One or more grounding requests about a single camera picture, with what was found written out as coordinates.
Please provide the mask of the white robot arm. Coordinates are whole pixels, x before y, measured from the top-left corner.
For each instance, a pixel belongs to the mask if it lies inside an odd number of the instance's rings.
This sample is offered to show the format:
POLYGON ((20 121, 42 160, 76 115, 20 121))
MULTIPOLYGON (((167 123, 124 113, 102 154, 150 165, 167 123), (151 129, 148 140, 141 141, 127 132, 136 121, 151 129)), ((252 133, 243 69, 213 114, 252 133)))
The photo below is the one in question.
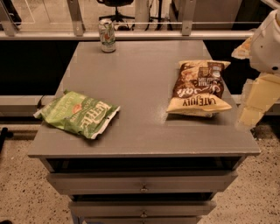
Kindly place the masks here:
POLYGON ((273 10, 256 29, 251 41, 249 63, 260 74, 246 80, 241 93, 236 127, 250 130, 280 99, 280 11, 273 10))

